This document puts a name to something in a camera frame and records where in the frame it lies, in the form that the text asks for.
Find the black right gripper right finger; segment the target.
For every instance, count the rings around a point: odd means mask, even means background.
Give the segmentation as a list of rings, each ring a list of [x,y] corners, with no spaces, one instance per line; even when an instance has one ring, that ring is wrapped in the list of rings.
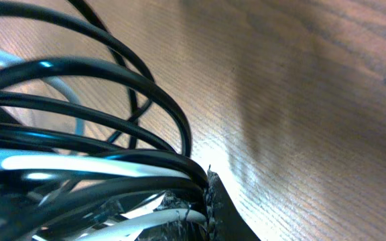
[[[208,168],[207,232],[212,241],[260,241],[237,211],[219,175]]]

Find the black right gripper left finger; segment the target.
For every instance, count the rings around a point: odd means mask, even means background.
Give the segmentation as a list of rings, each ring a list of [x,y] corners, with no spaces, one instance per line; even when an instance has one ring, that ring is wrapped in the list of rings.
[[[208,240],[204,195],[165,191],[92,227],[93,240]]]

